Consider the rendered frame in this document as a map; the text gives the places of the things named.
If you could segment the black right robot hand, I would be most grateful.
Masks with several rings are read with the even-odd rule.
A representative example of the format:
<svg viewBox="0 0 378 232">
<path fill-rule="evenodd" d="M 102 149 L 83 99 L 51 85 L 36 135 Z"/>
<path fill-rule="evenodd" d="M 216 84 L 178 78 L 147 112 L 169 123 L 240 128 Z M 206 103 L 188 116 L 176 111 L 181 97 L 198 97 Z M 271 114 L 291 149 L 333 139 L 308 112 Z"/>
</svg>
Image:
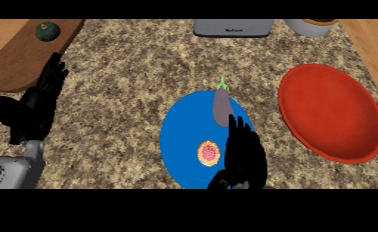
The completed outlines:
<svg viewBox="0 0 378 232">
<path fill-rule="evenodd" d="M 210 190 L 260 190 L 268 180 L 268 158 L 260 137 L 243 117 L 229 116 L 225 168 L 209 184 Z"/>
</svg>

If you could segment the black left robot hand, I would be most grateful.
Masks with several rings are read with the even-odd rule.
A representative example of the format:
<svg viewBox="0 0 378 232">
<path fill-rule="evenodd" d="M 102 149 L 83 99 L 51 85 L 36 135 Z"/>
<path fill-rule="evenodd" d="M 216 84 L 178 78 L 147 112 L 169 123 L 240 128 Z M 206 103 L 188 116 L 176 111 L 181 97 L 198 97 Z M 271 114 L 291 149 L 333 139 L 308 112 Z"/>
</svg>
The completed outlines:
<svg viewBox="0 0 378 232">
<path fill-rule="evenodd" d="M 52 54 L 37 83 L 20 100 L 0 96 L 0 123 L 11 128 L 12 145 L 30 140 L 43 141 L 51 133 L 57 101 L 68 75 L 61 58 L 60 53 Z"/>
</svg>

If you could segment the pink frosted cupcake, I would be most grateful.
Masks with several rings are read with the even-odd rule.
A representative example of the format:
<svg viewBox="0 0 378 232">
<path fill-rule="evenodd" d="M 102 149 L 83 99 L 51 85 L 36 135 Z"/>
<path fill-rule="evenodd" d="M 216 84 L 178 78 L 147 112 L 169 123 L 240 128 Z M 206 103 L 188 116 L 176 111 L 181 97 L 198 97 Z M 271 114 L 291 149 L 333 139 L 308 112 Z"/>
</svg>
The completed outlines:
<svg viewBox="0 0 378 232">
<path fill-rule="evenodd" d="M 207 167 L 218 165 L 220 160 L 220 149 L 215 142 L 206 141 L 198 147 L 198 160 Z"/>
</svg>

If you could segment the blue plate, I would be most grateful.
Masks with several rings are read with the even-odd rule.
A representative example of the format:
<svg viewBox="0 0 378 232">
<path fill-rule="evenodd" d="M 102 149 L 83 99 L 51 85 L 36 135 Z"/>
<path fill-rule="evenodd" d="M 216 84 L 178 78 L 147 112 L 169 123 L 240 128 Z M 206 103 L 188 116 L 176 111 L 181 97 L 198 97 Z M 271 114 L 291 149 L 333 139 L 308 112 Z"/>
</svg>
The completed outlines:
<svg viewBox="0 0 378 232">
<path fill-rule="evenodd" d="M 206 189 L 216 173 L 225 168 L 225 150 L 229 128 L 218 125 L 213 118 L 216 91 L 198 91 L 178 100 L 167 112 L 161 133 L 160 150 L 173 179 L 187 189 Z M 234 116 L 254 128 L 241 105 L 229 97 Z M 220 149 L 216 166 L 207 167 L 198 160 L 198 147 L 212 141 Z"/>
</svg>

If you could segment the red bowl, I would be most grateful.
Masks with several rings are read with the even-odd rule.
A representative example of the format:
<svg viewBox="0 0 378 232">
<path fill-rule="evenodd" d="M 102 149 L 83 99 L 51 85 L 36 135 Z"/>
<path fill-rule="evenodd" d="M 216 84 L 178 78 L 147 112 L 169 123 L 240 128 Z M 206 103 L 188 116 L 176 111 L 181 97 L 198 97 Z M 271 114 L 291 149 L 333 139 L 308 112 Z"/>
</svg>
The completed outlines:
<svg viewBox="0 0 378 232">
<path fill-rule="evenodd" d="M 378 103 L 343 71 L 321 64 L 294 67 L 278 104 L 293 135 L 316 154 L 345 164 L 378 155 Z"/>
</svg>

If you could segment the brown wooden cutting board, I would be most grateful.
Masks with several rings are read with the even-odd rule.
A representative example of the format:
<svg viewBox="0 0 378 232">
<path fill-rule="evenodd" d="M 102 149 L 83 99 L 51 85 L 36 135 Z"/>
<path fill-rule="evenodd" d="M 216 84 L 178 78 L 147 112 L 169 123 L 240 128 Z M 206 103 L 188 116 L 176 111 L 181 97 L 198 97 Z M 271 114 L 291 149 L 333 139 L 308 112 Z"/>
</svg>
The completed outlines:
<svg viewBox="0 0 378 232">
<path fill-rule="evenodd" d="M 36 37 L 43 22 L 61 28 L 51 42 Z M 36 83 L 52 54 L 64 54 L 83 25 L 83 19 L 0 19 L 0 92 L 24 91 Z"/>
</svg>

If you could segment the purple eggplant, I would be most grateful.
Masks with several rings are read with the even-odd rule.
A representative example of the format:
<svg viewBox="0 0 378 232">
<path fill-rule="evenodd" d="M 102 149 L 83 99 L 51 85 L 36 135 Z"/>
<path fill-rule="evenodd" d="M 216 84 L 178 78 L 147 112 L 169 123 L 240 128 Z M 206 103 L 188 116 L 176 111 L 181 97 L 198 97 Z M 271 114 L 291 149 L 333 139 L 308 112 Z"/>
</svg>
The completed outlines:
<svg viewBox="0 0 378 232">
<path fill-rule="evenodd" d="M 215 101 L 213 101 L 213 118 L 219 126 L 229 126 L 229 116 L 234 114 L 234 109 L 229 100 L 229 86 L 226 80 L 220 79 L 216 85 Z"/>
</svg>

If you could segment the dark green round vegetable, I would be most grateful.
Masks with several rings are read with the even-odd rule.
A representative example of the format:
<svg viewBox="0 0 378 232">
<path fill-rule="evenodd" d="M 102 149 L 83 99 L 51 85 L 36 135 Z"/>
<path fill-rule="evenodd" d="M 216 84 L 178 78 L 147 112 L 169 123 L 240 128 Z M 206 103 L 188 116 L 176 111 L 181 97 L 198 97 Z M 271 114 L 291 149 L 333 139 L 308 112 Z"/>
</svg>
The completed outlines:
<svg viewBox="0 0 378 232">
<path fill-rule="evenodd" d="M 36 37 L 40 41 L 51 42 L 61 35 L 61 28 L 54 22 L 43 22 L 36 27 Z"/>
</svg>

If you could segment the grey pot with orange rim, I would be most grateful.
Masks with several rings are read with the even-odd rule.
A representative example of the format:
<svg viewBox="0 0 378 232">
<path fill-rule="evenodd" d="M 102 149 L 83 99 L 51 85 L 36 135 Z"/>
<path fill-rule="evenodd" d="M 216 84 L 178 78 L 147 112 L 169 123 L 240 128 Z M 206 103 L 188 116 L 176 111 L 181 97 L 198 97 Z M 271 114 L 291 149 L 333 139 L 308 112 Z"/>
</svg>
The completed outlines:
<svg viewBox="0 0 378 232">
<path fill-rule="evenodd" d="M 308 37 L 324 36 L 334 27 L 336 19 L 287 19 L 291 30 Z"/>
</svg>

